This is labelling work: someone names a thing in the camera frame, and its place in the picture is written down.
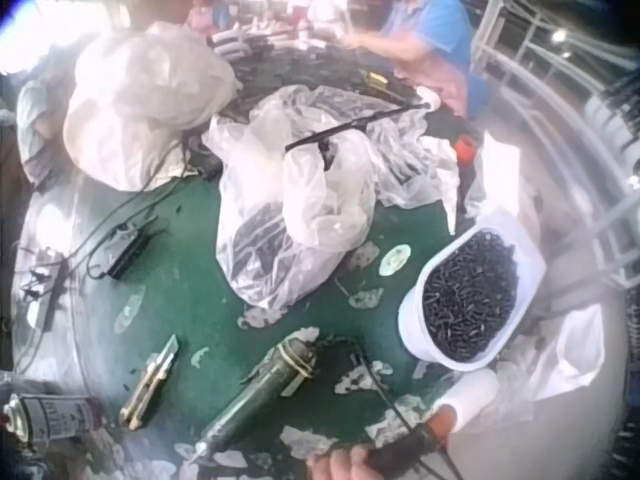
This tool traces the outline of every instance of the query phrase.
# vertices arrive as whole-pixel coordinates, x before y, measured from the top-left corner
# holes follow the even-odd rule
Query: green work surface
[[[114,191],[77,171],[73,179],[34,197],[23,245],[26,242],[31,248],[37,247],[32,238],[37,212],[46,204],[55,205],[69,218],[73,244],[77,245],[131,195]],[[135,199],[108,226],[158,198],[167,188]],[[200,178],[182,181],[154,210],[159,219],[153,228],[164,232],[152,239],[122,280],[91,280],[81,266],[63,293],[63,297],[69,297],[64,302],[68,308],[56,311],[54,316],[54,325],[71,318],[86,386],[104,403],[109,424],[117,423],[119,409],[130,395],[125,386],[133,390],[149,356],[159,352],[171,335],[177,335],[177,362],[145,428],[135,433],[109,429],[122,443],[128,459],[167,460],[179,466],[182,459],[174,444],[193,445],[203,428],[241,391],[240,381],[265,353],[303,327],[318,327],[321,338],[353,337],[371,360],[391,365],[394,374],[385,380],[394,397],[428,394],[433,378],[411,379],[417,360],[400,340],[397,312],[421,268],[451,240],[440,203],[414,210],[378,204],[368,239],[380,249],[380,255],[371,265],[349,271],[343,261],[325,284],[290,307],[277,323],[246,330],[239,328],[237,321],[251,307],[234,294],[215,258],[219,210],[216,182],[206,183]],[[96,235],[90,246],[100,236],[101,233]],[[411,247],[409,262],[395,275],[381,277],[381,259],[399,244]],[[28,267],[28,257],[21,255],[19,259],[22,268]],[[351,307],[336,278],[350,294],[383,288],[379,305],[368,310]],[[142,296],[137,313],[135,305],[128,303],[135,295]],[[116,319],[126,314],[133,317],[131,324],[116,334]],[[17,332],[17,336],[24,337],[24,332]],[[191,357],[205,347],[209,351],[202,357],[200,368],[195,368]],[[38,356],[42,359],[51,354],[43,351]],[[295,478],[304,478],[304,463],[292,459],[278,438],[285,425],[336,438],[339,444],[366,440],[364,427],[377,422],[385,406],[373,391],[334,394],[338,379],[352,368],[346,350],[329,350],[320,359],[316,378],[305,382],[293,397],[278,399],[246,432],[237,449],[245,457],[253,452],[271,453],[272,470],[263,471],[250,462],[247,471],[213,469],[211,474],[247,473],[278,479],[290,472]]]

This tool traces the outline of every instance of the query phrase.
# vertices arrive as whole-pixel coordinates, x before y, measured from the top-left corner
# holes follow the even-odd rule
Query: worker
[[[231,28],[231,13],[225,0],[194,0],[187,26],[203,37]]]
[[[365,465],[367,449],[356,446],[347,453],[335,450],[329,456],[311,457],[307,461],[311,480],[383,480]]]
[[[365,48],[390,60],[396,75],[440,94],[467,116],[472,30],[460,0],[395,0],[380,32],[348,33],[347,48]]]

